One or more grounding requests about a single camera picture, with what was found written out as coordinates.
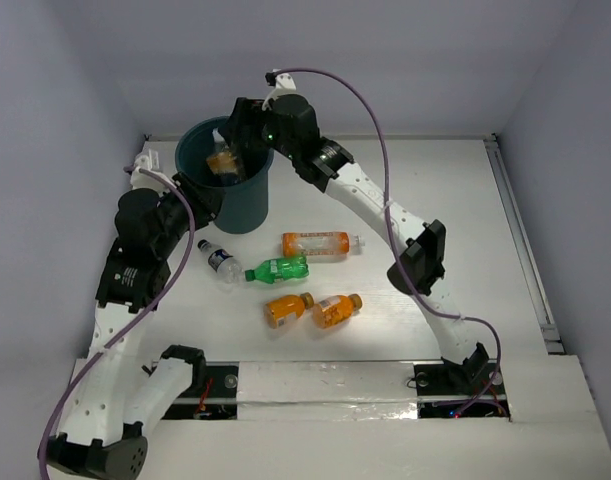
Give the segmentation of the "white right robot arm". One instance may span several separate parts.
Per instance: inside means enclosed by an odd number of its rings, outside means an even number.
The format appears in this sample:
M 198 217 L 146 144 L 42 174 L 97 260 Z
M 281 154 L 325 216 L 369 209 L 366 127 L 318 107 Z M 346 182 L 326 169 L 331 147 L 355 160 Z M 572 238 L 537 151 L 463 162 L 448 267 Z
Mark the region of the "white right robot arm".
M 392 201 L 343 146 L 321 135 L 314 108 L 301 95 L 269 101 L 239 97 L 219 132 L 237 153 L 281 154 L 302 180 L 376 232 L 394 255 L 389 282 L 415 301 L 436 338 L 447 384 L 473 397 L 487 392 L 489 355 L 469 331 L 472 320 L 458 311 L 444 279 L 442 222 L 426 222 Z

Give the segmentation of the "long orange label bottle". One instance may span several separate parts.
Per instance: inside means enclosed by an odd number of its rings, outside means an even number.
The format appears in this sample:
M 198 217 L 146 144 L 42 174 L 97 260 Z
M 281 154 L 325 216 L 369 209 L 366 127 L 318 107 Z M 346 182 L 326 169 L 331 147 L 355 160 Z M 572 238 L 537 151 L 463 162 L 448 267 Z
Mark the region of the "long orange label bottle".
M 285 257 L 345 256 L 359 254 L 364 246 L 363 237 L 343 231 L 286 232 L 281 236 L 281 249 Z

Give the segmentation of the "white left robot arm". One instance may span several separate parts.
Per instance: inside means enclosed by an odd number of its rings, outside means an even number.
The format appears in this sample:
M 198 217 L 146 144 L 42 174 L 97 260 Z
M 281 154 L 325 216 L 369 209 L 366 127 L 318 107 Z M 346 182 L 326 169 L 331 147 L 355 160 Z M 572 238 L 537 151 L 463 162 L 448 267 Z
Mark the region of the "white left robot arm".
M 51 469 L 88 479 L 135 479 L 149 437 L 172 403 L 206 383 L 202 350 L 171 345 L 146 371 L 139 347 L 156 310 L 179 279 L 168 259 L 183 238 L 214 221 L 223 194 L 184 174 L 171 178 L 137 168 L 152 180 L 118 201 L 117 237 L 95 296 L 93 338 L 86 363 L 71 379 L 48 420 L 38 447 L 39 475 Z

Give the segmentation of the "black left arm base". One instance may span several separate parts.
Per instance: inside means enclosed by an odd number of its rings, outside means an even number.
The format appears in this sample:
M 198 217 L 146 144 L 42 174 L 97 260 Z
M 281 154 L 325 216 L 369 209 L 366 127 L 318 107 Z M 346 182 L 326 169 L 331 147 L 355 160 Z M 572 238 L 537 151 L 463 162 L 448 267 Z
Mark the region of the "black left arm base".
M 183 392 L 167 409 L 163 419 L 235 420 L 238 376 L 238 363 L 208 364 L 204 384 Z

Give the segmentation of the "small orange patterned bottle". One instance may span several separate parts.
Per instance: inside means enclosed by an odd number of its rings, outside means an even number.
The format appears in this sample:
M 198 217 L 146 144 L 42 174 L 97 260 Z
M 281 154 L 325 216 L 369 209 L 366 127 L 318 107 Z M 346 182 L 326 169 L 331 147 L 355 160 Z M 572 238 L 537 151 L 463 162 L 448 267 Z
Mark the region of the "small orange patterned bottle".
M 358 294 L 331 296 L 313 306 L 313 321 L 319 329 L 333 328 L 349 320 L 362 307 L 363 301 Z

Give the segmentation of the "green plastic bottle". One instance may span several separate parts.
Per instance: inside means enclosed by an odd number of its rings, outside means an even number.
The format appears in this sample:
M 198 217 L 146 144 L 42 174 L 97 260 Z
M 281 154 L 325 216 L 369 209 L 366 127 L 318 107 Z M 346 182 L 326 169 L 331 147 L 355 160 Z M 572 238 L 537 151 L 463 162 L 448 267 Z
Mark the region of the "green plastic bottle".
M 258 281 L 269 285 L 286 280 L 303 279 L 308 275 L 307 259 L 302 255 L 265 260 L 256 268 L 244 272 L 246 282 Z

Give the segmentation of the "orange blue label bottle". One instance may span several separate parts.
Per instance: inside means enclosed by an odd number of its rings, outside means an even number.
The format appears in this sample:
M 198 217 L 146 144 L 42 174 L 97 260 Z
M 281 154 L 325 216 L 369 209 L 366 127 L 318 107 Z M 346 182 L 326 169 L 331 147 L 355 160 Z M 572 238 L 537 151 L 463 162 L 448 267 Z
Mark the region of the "orange blue label bottle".
M 210 155 L 206 159 L 206 163 L 214 175 L 240 176 L 239 161 L 230 150 L 223 150 Z

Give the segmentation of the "dark teal plastic bin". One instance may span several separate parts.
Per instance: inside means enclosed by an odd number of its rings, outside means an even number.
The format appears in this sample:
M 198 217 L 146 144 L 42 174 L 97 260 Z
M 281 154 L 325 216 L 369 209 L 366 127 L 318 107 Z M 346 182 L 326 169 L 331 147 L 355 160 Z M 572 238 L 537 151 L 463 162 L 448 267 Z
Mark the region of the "dark teal plastic bin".
M 229 234 L 246 234 L 258 228 L 269 209 L 268 172 L 273 152 L 251 150 L 239 155 L 240 169 L 215 172 L 208 159 L 223 150 L 217 128 L 224 117 L 214 117 L 192 127 L 179 141 L 175 152 L 177 171 L 194 184 L 221 195 L 221 208 L 215 225 Z

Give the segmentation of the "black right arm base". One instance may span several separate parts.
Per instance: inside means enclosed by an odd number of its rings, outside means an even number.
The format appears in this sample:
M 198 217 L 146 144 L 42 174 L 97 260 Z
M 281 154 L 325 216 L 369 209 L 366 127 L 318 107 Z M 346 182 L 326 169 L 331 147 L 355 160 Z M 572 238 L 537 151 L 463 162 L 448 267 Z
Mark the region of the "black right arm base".
M 510 418 L 502 372 L 480 343 L 470 364 L 415 364 L 406 387 L 417 394 L 421 419 Z

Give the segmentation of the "clear plastic bottle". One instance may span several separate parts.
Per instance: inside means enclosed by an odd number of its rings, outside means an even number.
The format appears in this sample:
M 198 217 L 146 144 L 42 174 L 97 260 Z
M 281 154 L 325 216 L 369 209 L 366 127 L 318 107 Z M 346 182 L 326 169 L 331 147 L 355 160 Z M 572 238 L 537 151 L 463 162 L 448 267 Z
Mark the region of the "clear plastic bottle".
M 246 180 L 243 161 L 229 147 L 217 129 L 212 131 L 214 153 L 206 160 L 208 167 L 224 184 L 237 184 Z

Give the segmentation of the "small orange juice bottle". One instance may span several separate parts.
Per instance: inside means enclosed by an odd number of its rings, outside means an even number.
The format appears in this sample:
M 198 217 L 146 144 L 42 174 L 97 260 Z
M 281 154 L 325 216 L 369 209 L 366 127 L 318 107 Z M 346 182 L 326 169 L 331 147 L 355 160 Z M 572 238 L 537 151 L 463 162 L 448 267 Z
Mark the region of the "small orange juice bottle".
M 268 326 L 278 329 L 299 319 L 314 306 L 314 299 L 309 292 L 300 295 L 285 295 L 264 305 L 264 317 Z

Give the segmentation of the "small clear blue-label bottle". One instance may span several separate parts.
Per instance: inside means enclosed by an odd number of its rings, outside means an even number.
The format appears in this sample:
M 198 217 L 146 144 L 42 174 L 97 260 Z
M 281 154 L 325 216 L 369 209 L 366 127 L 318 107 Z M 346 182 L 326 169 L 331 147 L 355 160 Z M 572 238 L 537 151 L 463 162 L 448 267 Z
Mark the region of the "small clear blue-label bottle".
M 197 248 L 221 281 L 234 284 L 241 280 L 244 273 L 240 262 L 222 246 L 201 239 Z

